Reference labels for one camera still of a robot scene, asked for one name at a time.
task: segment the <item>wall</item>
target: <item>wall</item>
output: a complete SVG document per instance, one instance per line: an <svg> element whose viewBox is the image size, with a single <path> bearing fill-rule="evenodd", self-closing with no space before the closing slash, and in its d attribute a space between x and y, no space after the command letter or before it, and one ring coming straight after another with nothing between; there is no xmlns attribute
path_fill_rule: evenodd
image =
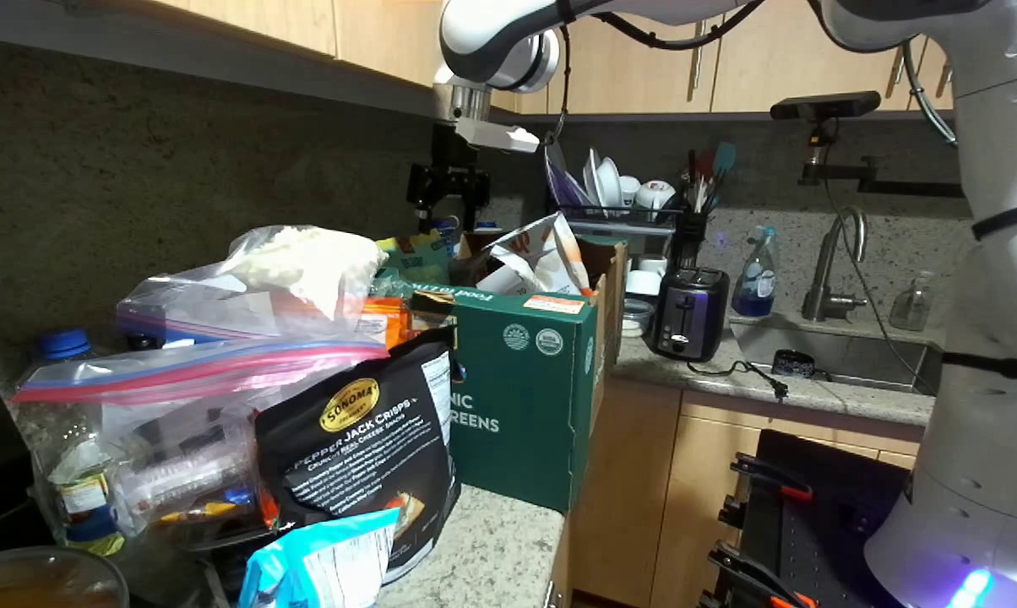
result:
<svg viewBox="0 0 1017 608"><path fill-rule="evenodd" d="M565 160L575 177L587 150L612 155L621 177L680 182L689 150L714 150L715 141L735 151L733 174L720 191L703 264L720 267L730 277L740 273L749 243L747 236L773 223L776 228L776 311L796 314L810 285L819 243L830 228L835 211L857 207L868 218L868 258L863 264L872 288L872 301L890 314L894 294L919 273L935 273L935 314L929 314L925 337L940 337L944 309L951 301L954 273L974 246L971 207L963 199L935 195L875 195L855 192L855 182L830 181L828 186L796 186L809 127L770 123L768 116L740 119L568 119ZM957 182L957 150L951 150L917 116L872 116L845 123L830 151L835 166L875 160L885 182ZM526 199L539 199L552 211L539 166L493 162L491 174ZM663 249L663 239L639 243L635 249ZM863 294L863 285L837 258L835 290ZM868 309L853 314L853 326L872 328Z"/></svg>
<svg viewBox="0 0 1017 608"><path fill-rule="evenodd" d="M0 47L0 384L258 223L409 230L420 119Z"/></svg>

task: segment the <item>yellow label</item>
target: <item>yellow label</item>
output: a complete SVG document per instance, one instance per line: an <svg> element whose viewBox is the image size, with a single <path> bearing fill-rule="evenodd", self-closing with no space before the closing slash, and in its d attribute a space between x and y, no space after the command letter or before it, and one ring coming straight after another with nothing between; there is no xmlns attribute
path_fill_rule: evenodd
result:
<svg viewBox="0 0 1017 608"><path fill-rule="evenodd" d="M338 395L332 395L332 402L319 417L319 431L346 432L348 426L368 418L376 402L377 402L377 381L376 378L354 378Z"/></svg>

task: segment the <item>faucet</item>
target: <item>faucet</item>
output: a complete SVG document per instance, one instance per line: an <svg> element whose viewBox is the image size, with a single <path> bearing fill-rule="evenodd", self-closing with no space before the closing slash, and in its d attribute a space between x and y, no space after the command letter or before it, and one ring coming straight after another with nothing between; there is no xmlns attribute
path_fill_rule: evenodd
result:
<svg viewBox="0 0 1017 608"><path fill-rule="evenodd" d="M855 258L853 264L866 262L868 219L863 211L845 207L819 246L813 277L810 277L810 288L809 288L805 309L802 309L802 314L810 321L845 317L853 309L863 309L863 301L855 294L830 290L835 254L841 246L849 219L853 219L853 258Z"/></svg>

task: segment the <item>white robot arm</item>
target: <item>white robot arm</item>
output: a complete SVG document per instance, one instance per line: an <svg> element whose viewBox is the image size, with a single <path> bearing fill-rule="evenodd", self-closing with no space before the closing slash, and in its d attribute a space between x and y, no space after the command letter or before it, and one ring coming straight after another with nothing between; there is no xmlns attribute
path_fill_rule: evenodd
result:
<svg viewBox="0 0 1017 608"><path fill-rule="evenodd" d="M457 77L526 91L553 70L552 32L579 15L706 20L749 0L450 0L441 57ZM810 0L837 47L917 33L954 68L961 181L975 249L947 321L944 388L908 493L868 540L875 578L917 608L1017 608L1017 0Z"/></svg>

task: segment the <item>lower cabinet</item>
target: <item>lower cabinet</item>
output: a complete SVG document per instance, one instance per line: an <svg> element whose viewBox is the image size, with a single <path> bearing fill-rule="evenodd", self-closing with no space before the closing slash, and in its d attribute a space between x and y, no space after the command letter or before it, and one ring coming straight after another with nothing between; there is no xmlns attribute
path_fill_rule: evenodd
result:
<svg viewBox="0 0 1017 608"><path fill-rule="evenodd" d="M715 513L735 491L730 462L779 431L868 459L912 466L917 444L866 431L776 418L749 402L607 378L586 493L571 517L571 584L633 608L695 608L714 587Z"/></svg>

